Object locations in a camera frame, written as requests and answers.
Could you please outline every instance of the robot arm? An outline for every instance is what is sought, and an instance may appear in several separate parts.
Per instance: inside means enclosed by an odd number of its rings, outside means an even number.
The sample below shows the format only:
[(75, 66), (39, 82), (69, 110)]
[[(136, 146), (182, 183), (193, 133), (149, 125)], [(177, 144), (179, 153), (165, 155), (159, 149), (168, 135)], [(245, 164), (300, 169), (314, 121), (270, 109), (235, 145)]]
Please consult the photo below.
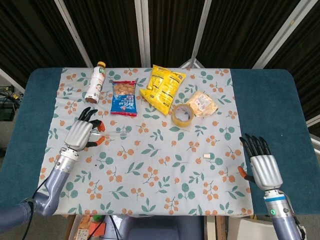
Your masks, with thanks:
[(276, 159), (269, 150), (267, 142), (260, 137), (245, 134), (248, 142), (240, 137), (244, 149), (250, 157), (253, 176), (247, 175), (241, 166), (241, 176), (249, 180), (265, 192), (264, 202), (272, 218), (274, 230), (279, 240), (301, 240), (305, 232), (300, 226), (289, 198), (279, 190), (283, 180)]
[(67, 148), (63, 147), (61, 149), (59, 159), (45, 180), (44, 186), (48, 194), (35, 192), (32, 198), (27, 198), (9, 209), (0, 210), (0, 233), (27, 222), (32, 217), (33, 212), (44, 217), (55, 213), (59, 204), (60, 193), (78, 161), (78, 152), (85, 147), (97, 146), (104, 140), (104, 136), (102, 136), (96, 142), (88, 142), (93, 128), (97, 127), (100, 132), (105, 130), (100, 120), (89, 121), (90, 117), (96, 112), (97, 110), (90, 110), (90, 107), (87, 107), (72, 125), (64, 141)]

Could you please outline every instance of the tape roll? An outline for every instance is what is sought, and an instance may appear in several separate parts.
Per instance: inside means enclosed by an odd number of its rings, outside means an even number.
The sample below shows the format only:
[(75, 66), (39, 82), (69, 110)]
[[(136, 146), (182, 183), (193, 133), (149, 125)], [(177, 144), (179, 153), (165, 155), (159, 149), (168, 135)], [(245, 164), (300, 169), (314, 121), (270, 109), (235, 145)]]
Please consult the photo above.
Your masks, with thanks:
[[(177, 118), (176, 112), (177, 112), (177, 110), (180, 110), (180, 109), (185, 111), (186, 113), (188, 113), (189, 118), (187, 121), (182, 121), (179, 118)], [(179, 105), (175, 106), (175, 108), (172, 110), (171, 119), (172, 119), (172, 122), (175, 125), (177, 125), (178, 127), (185, 128), (191, 124), (192, 119), (194, 118), (194, 115), (195, 115), (194, 110), (190, 107), (190, 105), (179, 104)]]

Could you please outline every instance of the snack bag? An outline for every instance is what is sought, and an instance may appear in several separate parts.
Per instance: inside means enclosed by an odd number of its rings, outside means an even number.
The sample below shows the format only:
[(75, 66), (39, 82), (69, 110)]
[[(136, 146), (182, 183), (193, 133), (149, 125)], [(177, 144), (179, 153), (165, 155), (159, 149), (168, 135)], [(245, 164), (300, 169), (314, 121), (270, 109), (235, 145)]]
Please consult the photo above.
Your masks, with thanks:
[(156, 109), (167, 115), (177, 90), (186, 74), (172, 72), (153, 65), (147, 89), (140, 89), (141, 95)]
[(218, 109), (215, 102), (201, 91), (196, 91), (186, 104), (190, 105), (194, 114), (198, 117), (210, 116)]
[(112, 81), (113, 97), (111, 114), (137, 116), (136, 81)]

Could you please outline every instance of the black curtain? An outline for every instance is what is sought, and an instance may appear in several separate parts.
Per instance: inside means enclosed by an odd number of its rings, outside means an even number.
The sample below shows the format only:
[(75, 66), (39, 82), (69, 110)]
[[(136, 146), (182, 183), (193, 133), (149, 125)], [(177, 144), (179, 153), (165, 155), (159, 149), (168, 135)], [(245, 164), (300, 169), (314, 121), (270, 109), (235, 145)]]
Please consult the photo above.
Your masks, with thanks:
[(140, 67), (134, 0), (65, 0), (93, 64)]
[(252, 68), (298, 2), (213, 0), (196, 58), (206, 68)]
[(0, 1), (0, 68), (25, 87), (46, 67), (85, 67), (53, 0)]
[[(266, 68), (293, 76), (306, 120), (320, 114), (320, 1), (273, 56)], [(320, 137), (320, 123), (309, 128)]]
[(204, 0), (149, 0), (151, 64), (178, 68), (191, 58)]

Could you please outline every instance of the orange fingertip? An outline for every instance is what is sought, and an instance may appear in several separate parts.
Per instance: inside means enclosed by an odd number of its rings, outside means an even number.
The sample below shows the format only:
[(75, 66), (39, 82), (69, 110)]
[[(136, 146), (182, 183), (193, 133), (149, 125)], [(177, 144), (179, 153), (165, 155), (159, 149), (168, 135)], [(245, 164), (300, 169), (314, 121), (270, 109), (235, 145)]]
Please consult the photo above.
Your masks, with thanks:
[(101, 121), (101, 124), (98, 126), (98, 131), (99, 132), (104, 132), (106, 130), (106, 127), (104, 125), (104, 122)]
[(102, 144), (104, 141), (105, 141), (106, 137), (105, 136), (102, 136), (99, 138), (98, 141), (95, 141), (95, 143), (99, 146), (100, 144)]
[(238, 171), (239, 171), (241, 177), (243, 177), (243, 178), (245, 178), (248, 175), (241, 166), (238, 166)]

